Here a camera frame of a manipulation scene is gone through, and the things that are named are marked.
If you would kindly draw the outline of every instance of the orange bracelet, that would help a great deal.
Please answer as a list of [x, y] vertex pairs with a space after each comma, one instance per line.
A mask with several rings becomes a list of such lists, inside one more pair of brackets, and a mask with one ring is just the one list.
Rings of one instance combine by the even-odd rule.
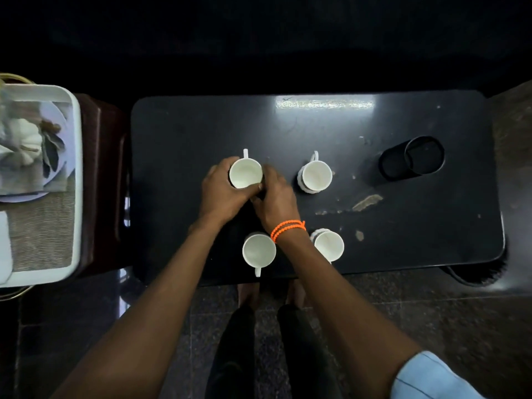
[[[283, 227], [284, 225], [286, 224], [291, 224], [291, 223], [296, 223], [295, 225], [292, 225], [292, 226], [288, 226], [288, 227]], [[300, 220], [289, 220], [289, 221], [283, 221], [281, 224], [279, 224], [278, 226], [276, 226], [273, 231], [271, 231], [271, 234], [270, 234], [270, 238], [275, 242], [277, 243], [277, 238], [279, 237], [279, 235], [281, 235], [281, 233], [283, 233], [284, 231], [286, 230], [289, 230], [289, 229], [292, 229], [292, 228], [303, 228], [305, 231], [306, 231], [306, 228], [305, 228], [305, 222], [304, 221], [300, 221]]]

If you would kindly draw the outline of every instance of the granite floor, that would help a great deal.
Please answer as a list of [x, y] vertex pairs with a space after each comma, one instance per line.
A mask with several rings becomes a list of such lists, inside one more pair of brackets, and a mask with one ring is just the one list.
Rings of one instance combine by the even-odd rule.
[[[482, 288], [459, 284], [438, 268], [347, 279], [483, 395], [524, 398], [532, 392], [532, 82], [490, 101], [507, 272]], [[275, 317], [283, 284], [262, 286], [255, 327], [257, 398], [290, 397]], [[0, 303], [0, 399], [48, 398], [141, 291], [125, 271], [110, 272], [36, 287], [21, 301]], [[234, 286], [197, 290], [162, 398], [203, 397], [216, 346], [236, 307]], [[312, 309], [305, 312], [323, 339]], [[345, 375], [330, 353], [329, 359], [350, 397]]]

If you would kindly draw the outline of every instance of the black table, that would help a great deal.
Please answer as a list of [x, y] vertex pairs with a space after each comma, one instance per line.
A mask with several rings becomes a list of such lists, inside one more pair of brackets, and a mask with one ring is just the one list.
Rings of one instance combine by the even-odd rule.
[[[368, 162], [417, 135], [445, 147], [442, 169], [398, 182], [368, 180]], [[243, 148], [294, 182], [310, 232], [327, 227], [342, 235], [345, 252], [334, 262], [340, 273], [486, 262], [503, 250], [489, 111], [474, 91], [149, 97], [133, 108], [131, 143], [134, 269], [144, 282], [183, 242], [209, 167], [242, 156]], [[295, 176], [314, 150], [335, 175], [328, 189], [308, 195]], [[383, 200], [353, 211], [372, 194]], [[244, 238], [256, 230], [247, 203], [216, 239], [201, 284], [256, 280], [242, 258]], [[293, 276], [278, 250], [261, 279]]]

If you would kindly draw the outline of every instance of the woven mat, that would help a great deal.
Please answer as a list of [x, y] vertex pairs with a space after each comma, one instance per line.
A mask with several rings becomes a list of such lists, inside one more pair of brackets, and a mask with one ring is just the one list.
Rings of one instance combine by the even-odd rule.
[[64, 268], [72, 260], [75, 172], [66, 192], [24, 203], [0, 203], [7, 212], [13, 272]]

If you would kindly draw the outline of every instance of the light blue sleeve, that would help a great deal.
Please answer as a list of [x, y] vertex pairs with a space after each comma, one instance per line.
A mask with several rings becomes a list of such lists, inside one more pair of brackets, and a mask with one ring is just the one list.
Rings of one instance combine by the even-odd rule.
[[431, 352], [412, 357], [397, 374], [390, 399], [482, 399], [469, 382]]

